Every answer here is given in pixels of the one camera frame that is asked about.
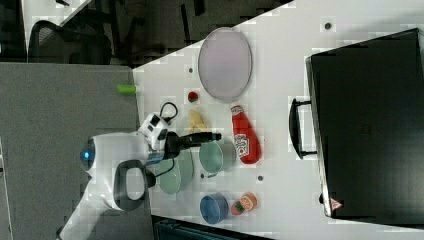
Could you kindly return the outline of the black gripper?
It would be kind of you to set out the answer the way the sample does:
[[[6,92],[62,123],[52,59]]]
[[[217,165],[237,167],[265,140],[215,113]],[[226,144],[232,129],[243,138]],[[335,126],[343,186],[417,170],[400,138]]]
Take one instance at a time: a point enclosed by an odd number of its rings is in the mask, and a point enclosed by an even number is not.
[[[189,136],[178,136],[175,132],[169,132],[165,141],[164,158],[175,158],[182,150],[201,147],[202,143],[219,141],[221,138],[221,133],[213,132],[199,132],[190,134]]]

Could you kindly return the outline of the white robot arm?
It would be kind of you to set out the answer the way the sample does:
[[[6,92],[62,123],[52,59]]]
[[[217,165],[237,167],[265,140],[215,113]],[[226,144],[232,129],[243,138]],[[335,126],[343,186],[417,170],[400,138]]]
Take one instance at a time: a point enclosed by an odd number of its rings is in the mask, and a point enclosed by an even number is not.
[[[90,180],[72,215],[57,231],[56,240],[87,240],[105,211],[139,208],[148,189],[156,184],[149,165],[221,138],[219,133],[179,136],[167,130],[158,135],[135,131],[91,137],[80,154]]]

